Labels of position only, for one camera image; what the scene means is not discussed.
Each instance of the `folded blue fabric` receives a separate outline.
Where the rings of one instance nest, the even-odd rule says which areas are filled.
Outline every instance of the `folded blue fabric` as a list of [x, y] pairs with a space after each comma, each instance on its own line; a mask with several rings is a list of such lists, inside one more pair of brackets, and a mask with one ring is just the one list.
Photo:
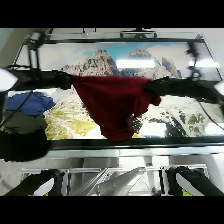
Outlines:
[[[7, 110], [16, 110], [28, 95], [29, 93], [22, 93], [10, 97], [8, 99]], [[40, 92], [34, 92], [19, 111], [26, 115], [37, 116], [54, 106], [55, 102], [51, 97], [44, 96]]]

